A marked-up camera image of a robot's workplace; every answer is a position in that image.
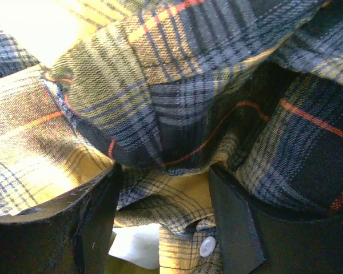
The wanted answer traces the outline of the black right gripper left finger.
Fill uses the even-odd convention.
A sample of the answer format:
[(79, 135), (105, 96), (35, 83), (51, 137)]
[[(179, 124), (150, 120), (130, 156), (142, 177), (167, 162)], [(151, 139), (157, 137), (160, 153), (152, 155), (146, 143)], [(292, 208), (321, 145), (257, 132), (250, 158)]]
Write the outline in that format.
[(122, 167), (17, 215), (0, 216), (0, 273), (104, 273)]

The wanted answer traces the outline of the white shirt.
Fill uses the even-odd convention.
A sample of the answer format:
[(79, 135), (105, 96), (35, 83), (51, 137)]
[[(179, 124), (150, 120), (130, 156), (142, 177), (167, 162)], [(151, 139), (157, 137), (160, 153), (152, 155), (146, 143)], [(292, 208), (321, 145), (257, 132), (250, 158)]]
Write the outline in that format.
[(109, 255), (144, 269), (159, 268), (159, 228), (156, 223), (114, 228)]

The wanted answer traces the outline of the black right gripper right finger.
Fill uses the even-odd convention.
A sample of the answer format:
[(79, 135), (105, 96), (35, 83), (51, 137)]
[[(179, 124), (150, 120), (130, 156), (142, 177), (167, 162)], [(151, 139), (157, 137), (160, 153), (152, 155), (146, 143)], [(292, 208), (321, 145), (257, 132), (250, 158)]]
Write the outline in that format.
[(271, 206), (217, 165), (209, 188), (225, 273), (343, 273), (343, 211)]

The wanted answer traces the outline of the yellow black plaid shirt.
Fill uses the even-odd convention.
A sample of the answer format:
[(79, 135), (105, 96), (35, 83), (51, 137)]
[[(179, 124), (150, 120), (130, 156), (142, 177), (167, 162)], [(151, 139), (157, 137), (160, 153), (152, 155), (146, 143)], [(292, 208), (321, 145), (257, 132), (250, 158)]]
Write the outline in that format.
[(209, 188), (343, 211), (343, 1), (0, 1), (0, 216), (119, 164), (113, 228), (225, 273)]

